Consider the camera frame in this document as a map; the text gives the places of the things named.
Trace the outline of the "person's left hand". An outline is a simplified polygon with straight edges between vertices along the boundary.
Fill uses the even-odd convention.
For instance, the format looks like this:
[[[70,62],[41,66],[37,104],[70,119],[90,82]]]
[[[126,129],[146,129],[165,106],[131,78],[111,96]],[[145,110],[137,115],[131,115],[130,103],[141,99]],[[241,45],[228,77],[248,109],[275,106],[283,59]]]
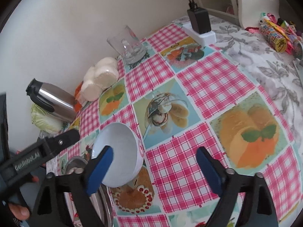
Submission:
[[[21,205],[16,205],[13,203],[9,203],[8,206],[15,218],[21,221],[27,220],[30,217],[30,212],[27,207],[23,207]]]

